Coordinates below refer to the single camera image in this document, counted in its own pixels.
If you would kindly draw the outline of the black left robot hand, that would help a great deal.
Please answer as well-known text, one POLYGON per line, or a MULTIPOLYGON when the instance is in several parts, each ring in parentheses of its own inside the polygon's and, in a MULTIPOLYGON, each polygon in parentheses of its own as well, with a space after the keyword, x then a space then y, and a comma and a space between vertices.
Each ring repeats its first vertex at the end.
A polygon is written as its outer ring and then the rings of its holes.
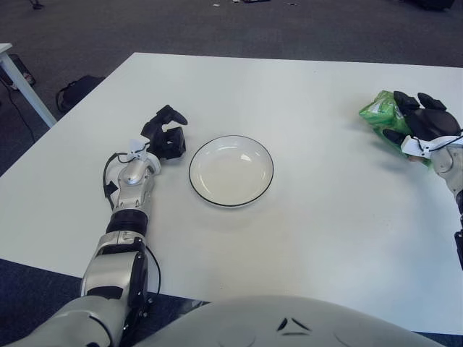
POLYGON ((163 126, 171 122, 188 125, 188 121, 180 112, 170 105, 165 105, 144 125, 140 133, 149 140, 147 151, 158 159, 180 158, 186 152, 186 142, 181 127, 163 130, 163 126))

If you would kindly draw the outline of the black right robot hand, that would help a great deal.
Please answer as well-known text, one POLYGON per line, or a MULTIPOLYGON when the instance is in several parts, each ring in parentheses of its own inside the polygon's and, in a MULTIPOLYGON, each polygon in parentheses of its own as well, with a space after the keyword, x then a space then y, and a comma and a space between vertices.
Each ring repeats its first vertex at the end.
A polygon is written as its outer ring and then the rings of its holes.
POLYGON ((400 91, 394 91, 393 96, 411 137, 431 141, 462 133, 459 122, 440 100, 425 93, 417 94, 420 102, 400 91))

